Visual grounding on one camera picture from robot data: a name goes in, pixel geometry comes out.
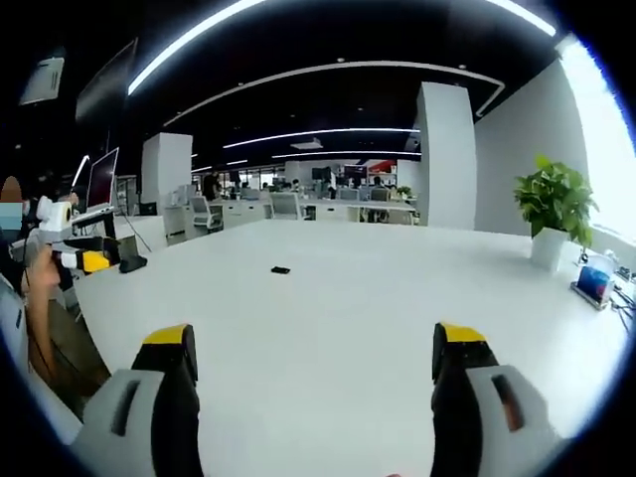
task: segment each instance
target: cable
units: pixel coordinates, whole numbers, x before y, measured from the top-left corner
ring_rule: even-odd
[[[618,317],[620,318],[623,328],[625,328],[625,331],[629,333],[630,330],[627,324],[625,323],[625,319],[627,318],[630,321],[630,323],[633,323],[634,317],[636,316],[636,304],[634,303],[634,300],[632,300],[629,296],[625,294],[624,291],[622,291],[622,288],[620,286],[616,285],[614,287],[614,293],[616,293],[616,295],[618,295],[618,297],[625,304],[624,305],[619,304],[616,298],[612,296],[610,298],[612,310],[618,313]]]
[[[38,344],[38,340],[36,340],[36,337],[33,336],[33,330],[31,329],[31,326],[29,325],[29,320],[26,320],[26,323],[27,323],[27,334],[31,337],[31,341],[33,341],[33,343],[36,345],[36,348],[38,349],[38,354],[40,355],[40,359],[42,360],[44,367],[47,369],[49,378],[51,379],[51,381],[53,381],[53,373],[51,373],[51,369],[49,368],[49,365],[47,364],[47,360],[44,359],[44,354],[42,353],[42,349],[40,348],[40,345]]]
[[[24,238],[24,248],[22,249],[22,274],[27,278],[27,285],[31,288],[29,283],[29,274],[27,273],[27,245],[29,243],[29,235],[35,228],[29,229],[27,236]]]
[[[122,214],[122,215],[126,219],[128,224],[130,225],[130,228],[135,233],[135,235],[138,236],[141,241],[143,241],[143,244],[146,245],[146,248],[148,248],[148,251],[152,253],[152,250],[148,246],[148,243],[146,243],[146,240],[144,240],[143,237],[140,234],[137,233],[137,231],[135,230],[135,227],[133,227],[132,224],[130,223],[130,220],[128,219],[128,216],[126,214]]]

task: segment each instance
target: potted plant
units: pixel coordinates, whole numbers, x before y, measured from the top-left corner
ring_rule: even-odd
[[[401,195],[403,200],[406,200],[410,197],[411,191],[409,186],[399,186],[397,188],[397,193]]]
[[[567,238],[591,245],[589,208],[598,210],[583,176],[562,163],[537,156],[536,173],[517,177],[515,201],[531,225],[532,261],[550,272],[558,270]]]

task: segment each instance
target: window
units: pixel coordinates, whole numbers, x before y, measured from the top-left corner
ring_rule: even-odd
[[[260,173],[260,188],[263,188],[263,184],[267,184],[271,186],[274,182],[274,174],[273,172],[261,172]]]
[[[578,108],[589,182],[599,209],[593,211],[592,223],[634,240],[636,156],[617,97],[578,40],[562,47],[561,65]]]

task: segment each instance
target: black phone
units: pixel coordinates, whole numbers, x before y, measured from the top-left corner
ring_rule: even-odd
[[[289,268],[285,268],[282,266],[275,266],[271,270],[272,273],[280,273],[281,275],[286,275],[287,273],[289,273],[289,271],[290,271]]]

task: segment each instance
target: white flower pot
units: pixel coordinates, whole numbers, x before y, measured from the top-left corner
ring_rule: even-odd
[[[555,229],[542,229],[533,238],[533,252],[530,260],[536,266],[550,273],[557,272],[563,245],[566,241],[567,233]]]

